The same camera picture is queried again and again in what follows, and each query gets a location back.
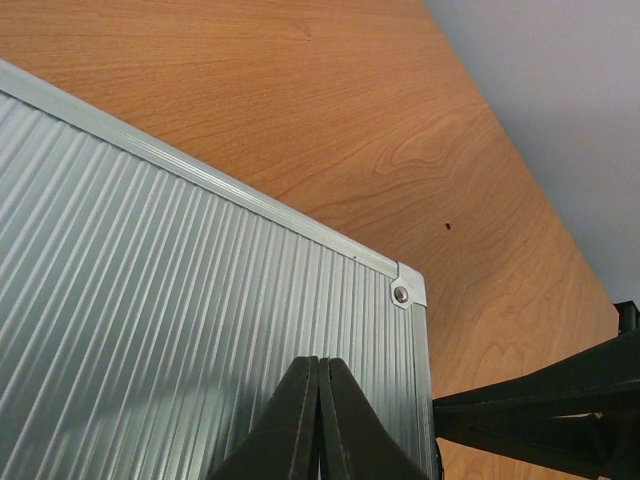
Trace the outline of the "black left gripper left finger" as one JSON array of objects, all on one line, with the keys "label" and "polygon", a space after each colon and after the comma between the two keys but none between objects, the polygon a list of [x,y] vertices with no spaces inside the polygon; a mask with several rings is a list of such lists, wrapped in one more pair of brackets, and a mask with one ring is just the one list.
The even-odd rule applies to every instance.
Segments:
[{"label": "black left gripper left finger", "polygon": [[319,359],[293,360],[247,438],[212,479],[316,479]]}]

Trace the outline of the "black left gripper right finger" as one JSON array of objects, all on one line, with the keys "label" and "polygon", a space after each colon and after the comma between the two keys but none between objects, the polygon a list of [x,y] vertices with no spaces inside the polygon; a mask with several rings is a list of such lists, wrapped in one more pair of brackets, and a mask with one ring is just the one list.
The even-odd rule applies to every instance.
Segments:
[{"label": "black left gripper right finger", "polygon": [[341,359],[319,363],[323,479],[426,479],[386,431]]}]

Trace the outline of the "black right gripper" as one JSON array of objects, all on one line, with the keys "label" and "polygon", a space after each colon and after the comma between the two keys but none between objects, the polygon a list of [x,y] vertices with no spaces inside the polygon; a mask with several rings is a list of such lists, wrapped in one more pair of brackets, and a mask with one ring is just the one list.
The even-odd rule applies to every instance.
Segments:
[{"label": "black right gripper", "polygon": [[588,479],[639,476],[639,309],[616,337],[512,380],[434,401],[439,438]]}]

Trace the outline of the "aluminium poker case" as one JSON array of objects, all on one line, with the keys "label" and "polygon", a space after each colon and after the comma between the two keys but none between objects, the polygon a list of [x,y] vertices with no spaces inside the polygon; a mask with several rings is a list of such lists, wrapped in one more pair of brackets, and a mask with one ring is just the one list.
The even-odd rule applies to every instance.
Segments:
[{"label": "aluminium poker case", "polygon": [[1,66],[1,475],[201,479],[291,362],[438,474],[420,273]]}]

